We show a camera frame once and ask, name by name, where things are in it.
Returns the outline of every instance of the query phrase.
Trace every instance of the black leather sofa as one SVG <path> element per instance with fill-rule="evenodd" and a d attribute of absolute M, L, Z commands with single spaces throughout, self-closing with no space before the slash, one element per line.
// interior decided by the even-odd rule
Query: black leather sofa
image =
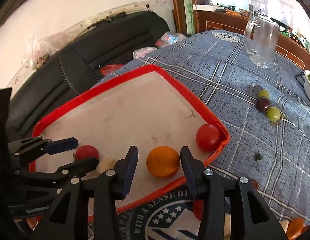
<path fill-rule="evenodd" d="M 133 51 L 154 47 L 169 31 L 164 19 L 151 11 L 136 12 L 102 22 L 50 57 L 10 101 L 6 134 L 9 141 L 31 137 L 45 115 L 89 90 L 109 64 L 125 64 Z"/>

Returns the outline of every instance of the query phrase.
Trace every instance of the red plastic bag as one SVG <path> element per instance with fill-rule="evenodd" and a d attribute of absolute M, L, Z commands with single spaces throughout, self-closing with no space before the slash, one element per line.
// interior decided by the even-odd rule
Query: red plastic bag
<path fill-rule="evenodd" d="M 104 76 L 107 76 L 109 73 L 113 73 L 115 70 L 120 69 L 122 66 L 124 66 L 125 64 L 113 64 L 113 65 L 107 65 L 106 67 L 104 67 L 103 69 L 101 69 L 101 73 Z"/>

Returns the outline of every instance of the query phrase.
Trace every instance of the red tray rim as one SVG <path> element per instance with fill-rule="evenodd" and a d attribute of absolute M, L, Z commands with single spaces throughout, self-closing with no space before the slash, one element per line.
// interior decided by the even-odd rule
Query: red tray rim
<path fill-rule="evenodd" d="M 159 75 L 161 75 L 167 82 L 169 82 L 193 107 L 194 109 L 199 113 L 199 115 L 207 122 L 209 119 L 213 119 L 221 128 L 225 135 L 225 140 L 223 140 L 220 144 L 220 146 L 216 149 L 216 151 L 207 158 L 203 163 L 204 165 L 210 164 L 212 161 L 214 161 L 217 156 L 221 153 L 223 148 L 226 146 L 226 144 L 230 140 L 230 135 L 226 129 L 226 127 L 222 124 L 222 122 L 213 114 L 213 112 L 193 93 L 191 92 L 184 84 L 180 83 L 178 80 L 174 79 L 172 76 L 170 76 L 164 69 L 161 67 L 158 67 L 156 65 L 146 65 L 140 68 L 137 68 L 135 70 L 132 70 L 130 72 L 127 72 L 121 76 L 118 76 L 116 78 L 113 78 L 109 81 L 106 81 L 105 83 L 102 83 L 84 93 L 81 95 L 73 98 L 72 100 L 66 102 L 62 106 L 58 107 L 57 109 L 53 110 L 51 113 L 43 117 L 35 126 L 33 137 L 39 136 L 44 129 L 52 124 L 54 121 L 56 121 L 58 118 L 62 117 L 72 109 L 76 108 L 77 106 L 81 105 L 82 103 L 92 99 L 93 97 L 117 86 L 120 85 L 126 81 L 129 81 L 131 79 L 137 78 L 139 76 L 142 76 L 144 74 L 150 73 L 150 72 L 157 72 Z M 29 171 L 34 172 L 36 171 L 36 164 L 35 161 L 32 162 L 29 165 Z M 126 206 L 117 208 L 117 213 L 125 212 L 127 210 L 133 209 L 137 206 L 140 206 L 142 204 L 145 204 L 149 201 L 152 201 L 153 199 L 156 199 L 165 193 L 175 189 L 176 187 L 182 185 L 185 183 L 185 176 L 182 176 L 178 179 L 175 179 L 174 181 L 170 182 L 166 186 L 162 187 L 161 189 L 158 189 L 149 195 L 134 201 Z M 93 216 L 88 217 L 89 221 L 93 220 Z"/>

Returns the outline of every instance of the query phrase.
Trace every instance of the wooden cabinet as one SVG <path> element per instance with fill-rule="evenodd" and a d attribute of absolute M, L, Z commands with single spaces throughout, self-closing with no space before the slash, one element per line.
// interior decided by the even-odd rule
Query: wooden cabinet
<path fill-rule="evenodd" d="M 248 19 L 225 13 L 194 11 L 197 32 L 226 30 L 244 35 Z M 293 61 L 301 70 L 310 70 L 310 53 L 292 39 L 280 34 L 276 51 Z"/>

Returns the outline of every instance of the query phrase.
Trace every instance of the circular logo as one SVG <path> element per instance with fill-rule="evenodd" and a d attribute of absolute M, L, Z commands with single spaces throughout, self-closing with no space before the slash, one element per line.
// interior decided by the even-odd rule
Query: circular logo
<path fill-rule="evenodd" d="M 212 32 L 212 35 L 218 39 L 229 41 L 229 42 L 239 42 L 240 38 L 232 33 L 222 33 L 222 32 Z"/>
<path fill-rule="evenodd" d="M 197 239 L 200 221 L 193 200 L 183 185 L 145 205 L 118 215 L 119 231 L 126 240 Z"/>

